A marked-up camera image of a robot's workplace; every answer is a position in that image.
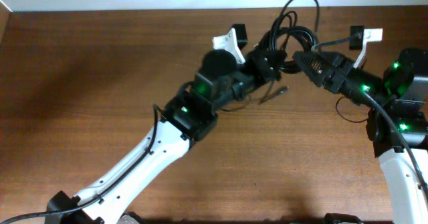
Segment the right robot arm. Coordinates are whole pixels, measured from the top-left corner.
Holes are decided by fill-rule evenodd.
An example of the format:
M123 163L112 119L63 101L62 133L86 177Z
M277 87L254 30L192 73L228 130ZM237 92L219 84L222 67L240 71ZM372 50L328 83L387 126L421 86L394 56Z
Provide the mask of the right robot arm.
M297 51L318 87L370 108L366 131L385 176L394 223L427 222L427 51L406 48L382 77L338 52Z

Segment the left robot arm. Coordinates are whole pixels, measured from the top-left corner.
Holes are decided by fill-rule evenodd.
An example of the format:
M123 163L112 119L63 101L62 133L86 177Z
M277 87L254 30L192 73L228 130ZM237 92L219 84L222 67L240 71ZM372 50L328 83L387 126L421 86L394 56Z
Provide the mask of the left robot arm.
M207 53L193 81L154 109L144 139L95 183L74 197L58 192L47 204L46 223L117 223L133 200L170 164L215 127L217 111L280 78L286 53L256 49L238 64L225 50Z

